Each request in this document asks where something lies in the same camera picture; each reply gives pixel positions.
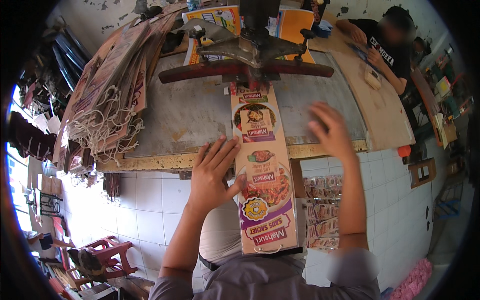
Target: metal table surface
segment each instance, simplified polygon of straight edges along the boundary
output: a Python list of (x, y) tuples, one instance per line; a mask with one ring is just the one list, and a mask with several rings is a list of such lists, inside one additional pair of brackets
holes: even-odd
[[(331, 78), (282, 74), (273, 81), (287, 145), (318, 143), (307, 128), (308, 106), (326, 101), (345, 117), (352, 140), (365, 140), (365, 123), (350, 87), (330, 53), (311, 51), (316, 63), (334, 68)], [(221, 76), (163, 84), (158, 73), (183, 64), (185, 53), (161, 58), (147, 87), (145, 129), (125, 158), (193, 153), (221, 134), (232, 138), (230, 96)]]

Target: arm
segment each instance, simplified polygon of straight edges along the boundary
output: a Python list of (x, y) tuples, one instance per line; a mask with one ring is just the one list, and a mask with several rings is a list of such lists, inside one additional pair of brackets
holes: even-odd
[(328, 153), (343, 164), (343, 194), (338, 214), (340, 248), (359, 247), (368, 250), (367, 213), (360, 175), (360, 163), (353, 149), (343, 116), (323, 102), (310, 107), (328, 130), (319, 122), (311, 121), (310, 129)]
[(405, 86), (407, 86), (407, 80), (405, 78), (398, 78), (386, 64), (380, 53), (378, 53), (373, 46), (368, 49), (368, 61), (382, 71), (388, 82), (392, 84), (397, 94), (403, 94), (405, 91)]
[(245, 176), (238, 177), (229, 188), (222, 183), (225, 173), (240, 150), (238, 137), (234, 137), (220, 149), (224, 141), (225, 136), (222, 135), (205, 158), (209, 144), (206, 143), (198, 151), (193, 163), (190, 197), (163, 257), (159, 277), (178, 276), (192, 284), (205, 217), (212, 209), (231, 201), (242, 189)]
[(367, 36), (355, 24), (350, 23), (349, 20), (338, 20), (335, 25), (343, 32), (349, 34), (355, 43), (367, 44)]

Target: pink fabric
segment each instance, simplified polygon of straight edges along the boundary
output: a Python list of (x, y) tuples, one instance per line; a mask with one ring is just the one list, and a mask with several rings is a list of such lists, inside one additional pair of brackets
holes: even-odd
[(420, 293), (432, 275), (432, 263), (421, 259), (408, 277), (393, 291), (390, 300), (411, 300)]

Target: poster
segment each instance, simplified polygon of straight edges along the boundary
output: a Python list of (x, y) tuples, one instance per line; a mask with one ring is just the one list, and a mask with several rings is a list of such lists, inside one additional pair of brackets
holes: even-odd
[[(185, 12), (182, 14), (184, 23), (187, 23), (190, 19), (198, 18), (205, 21), (215, 23), (228, 29), (236, 36), (240, 34), (240, 29), (243, 27), (243, 22), (238, 13), (238, 6), (222, 6), (208, 8), (198, 11)], [(303, 42), (303, 36), (300, 30), (303, 28), (311, 28), (313, 24), (313, 13), (306, 10), (296, 9), (280, 9), (276, 18), (269, 18), (268, 32), (271, 36), (285, 39), (290, 42), (301, 44)], [(212, 40), (202, 37), (202, 45), (208, 45), (213, 43)], [(189, 45), (187, 50), (187, 56), (183, 62), (184, 66), (196, 64), (199, 60), (199, 55), (196, 53), (197, 41), (193, 38), (189, 39)], [(223, 55), (206, 55), (209, 61), (215, 60), (229, 60), (231, 58)], [(293, 60), (296, 54), (285, 55), (277, 59)], [(315, 63), (309, 50), (302, 55), (303, 62)]]

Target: wooden stool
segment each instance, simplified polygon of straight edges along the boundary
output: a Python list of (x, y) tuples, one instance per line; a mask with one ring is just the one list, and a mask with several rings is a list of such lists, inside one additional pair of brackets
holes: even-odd
[[(427, 167), (428, 169), (428, 174), (425, 175), (423, 168)], [(412, 184), (410, 185), (410, 188), (416, 188), (418, 186), (421, 186), (422, 184), (425, 184), (427, 182), (430, 182), (435, 179), (435, 176), (437, 176), (437, 169), (435, 168), (435, 159), (434, 158), (429, 158), (422, 160), (419, 163), (416, 163), (415, 165), (410, 165), (408, 166), (408, 170), (412, 174)]]
[[(79, 266), (78, 262), (76, 262), (76, 260), (72, 258), (72, 260), (75, 262), (75, 265), (77, 267), (68, 270), (67, 274), (73, 280), (77, 289), (80, 289), (80, 286), (86, 283), (91, 283), (93, 281), (106, 282), (107, 279), (127, 276), (128, 274), (131, 274), (138, 270), (138, 268), (136, 267), (135, 268), (130, 267), (127, 260), (127, 250), (130, 247), (133, 247), (132, 242), (128, 241), (124, 243), (117, 243), (112, 241), (113, 238), (115, 237), (108, 236), (108, 237), (96, 240), (94, 242), (91, 242), (90, 244), (80, 248), (80, 251), (85, 250), (95, 258), (95, 263), (98, 262), (102, 266), (102, 270), (103, 270), (102, 273), (101, 271), (99, 273), (98, 270), (95, 270), (95, 271), (88, 270), (87, 268), (85, 268), (85, 266), (82, 266), (82, 265)], [(101, 250), (94, 249), (98, 246), (102, 246), (102, 249)], [(116, 258), (112, 258), (112, 256), (116, 254), (120, 255), (121, 265), (119, 264), (119, 261)], [(113, 269), (114, 271), (109, 272), (107, 268)], [(79, 271), (80, 278), (76, 278), (73, 276), (72, 272), (76, 270)]]

